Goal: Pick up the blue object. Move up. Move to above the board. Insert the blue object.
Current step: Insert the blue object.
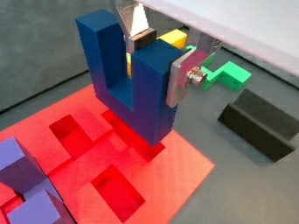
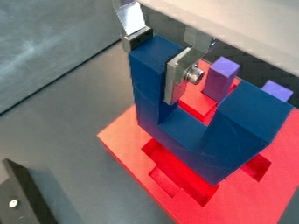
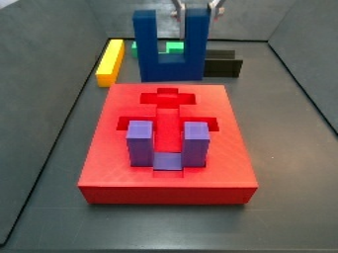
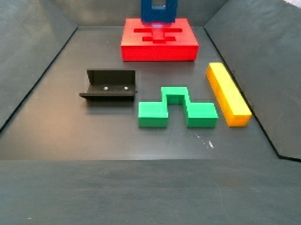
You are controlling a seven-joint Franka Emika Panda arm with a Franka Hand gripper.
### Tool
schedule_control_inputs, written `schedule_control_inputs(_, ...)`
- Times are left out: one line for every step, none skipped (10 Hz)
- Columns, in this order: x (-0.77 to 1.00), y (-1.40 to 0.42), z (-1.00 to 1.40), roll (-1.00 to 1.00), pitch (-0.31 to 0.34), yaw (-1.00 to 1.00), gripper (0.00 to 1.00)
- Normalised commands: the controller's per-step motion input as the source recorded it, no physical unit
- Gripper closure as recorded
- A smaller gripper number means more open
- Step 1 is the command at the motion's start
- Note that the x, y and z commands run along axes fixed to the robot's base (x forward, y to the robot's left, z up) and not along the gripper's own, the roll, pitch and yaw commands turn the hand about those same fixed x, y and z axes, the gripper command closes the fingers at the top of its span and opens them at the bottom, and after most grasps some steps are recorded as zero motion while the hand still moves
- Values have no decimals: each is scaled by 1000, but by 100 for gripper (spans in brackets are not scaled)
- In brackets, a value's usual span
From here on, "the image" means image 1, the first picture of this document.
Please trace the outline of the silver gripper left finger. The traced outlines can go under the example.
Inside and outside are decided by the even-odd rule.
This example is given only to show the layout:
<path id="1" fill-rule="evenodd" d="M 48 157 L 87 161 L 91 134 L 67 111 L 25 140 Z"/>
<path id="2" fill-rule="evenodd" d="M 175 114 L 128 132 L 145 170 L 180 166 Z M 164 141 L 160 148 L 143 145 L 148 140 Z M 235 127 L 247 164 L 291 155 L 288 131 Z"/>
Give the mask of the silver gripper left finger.
<path id="1" fill-rule="evenodd" d="M 108 0 L 120 24 L 128 53 L 156 40 L 156 30 L 149 27 L 145 7 L 136 0 Z"/>

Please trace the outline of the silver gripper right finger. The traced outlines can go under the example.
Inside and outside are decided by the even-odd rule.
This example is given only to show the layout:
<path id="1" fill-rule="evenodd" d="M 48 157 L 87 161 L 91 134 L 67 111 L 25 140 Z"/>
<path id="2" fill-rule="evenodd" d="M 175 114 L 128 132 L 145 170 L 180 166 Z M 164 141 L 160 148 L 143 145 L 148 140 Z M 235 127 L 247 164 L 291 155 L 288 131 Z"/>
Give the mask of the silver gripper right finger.
<path id="1" fill-rule="evenodd" d="M 172 62 L 167 88 L 166 104 L 174 108 L 188 93 L 188 86 L 199 87 L 207 80 L 202 71 L 204 60 L 220 49 L 222 42 L 204 32 L 190 29 L 187 46 L 194 46 Z"/>

